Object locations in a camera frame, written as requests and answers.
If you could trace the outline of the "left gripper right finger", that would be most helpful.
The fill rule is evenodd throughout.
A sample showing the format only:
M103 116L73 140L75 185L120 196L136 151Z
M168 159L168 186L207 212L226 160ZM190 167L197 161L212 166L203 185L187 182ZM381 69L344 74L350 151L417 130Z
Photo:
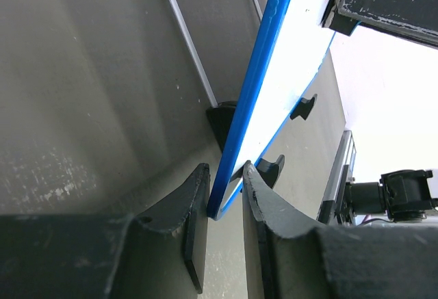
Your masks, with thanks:
M433 226L329 226L243 167L249 298L436 298Z

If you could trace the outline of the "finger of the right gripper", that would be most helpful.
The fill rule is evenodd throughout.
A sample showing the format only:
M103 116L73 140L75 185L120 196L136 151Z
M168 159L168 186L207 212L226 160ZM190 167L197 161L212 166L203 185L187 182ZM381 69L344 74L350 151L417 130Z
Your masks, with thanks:
M322 26L350 36L362 26L437 48L437 0L328 0Z

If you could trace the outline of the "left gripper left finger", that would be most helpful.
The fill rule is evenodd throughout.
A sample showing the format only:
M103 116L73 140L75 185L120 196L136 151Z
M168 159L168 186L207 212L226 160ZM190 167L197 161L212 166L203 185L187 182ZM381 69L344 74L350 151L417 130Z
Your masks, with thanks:
M196 298L209 166L138 214L1 217L2 298Z

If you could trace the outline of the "blue framed whiteboard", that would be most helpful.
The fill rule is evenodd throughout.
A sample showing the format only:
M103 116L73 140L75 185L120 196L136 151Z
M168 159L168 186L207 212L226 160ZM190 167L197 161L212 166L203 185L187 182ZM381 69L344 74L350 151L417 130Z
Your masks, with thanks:
M207 204L212 220L242 187L225 196L232 176L259 162L317 75L335 35L322 25L329 1L267 0Z

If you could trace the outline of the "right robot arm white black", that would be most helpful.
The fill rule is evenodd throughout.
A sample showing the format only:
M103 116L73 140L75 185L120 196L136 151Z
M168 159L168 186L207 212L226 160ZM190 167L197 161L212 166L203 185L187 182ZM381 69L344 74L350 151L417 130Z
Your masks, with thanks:
M437 48L437 0L328 0L322 26L351 36L362 26ZM317 220L323 224L354 224L357 215L386 214L391 222L420 222L437 207L431 190L437 187L433 168L382 174L375 182L353 177L357 149L352 131L345 130L328 178Z

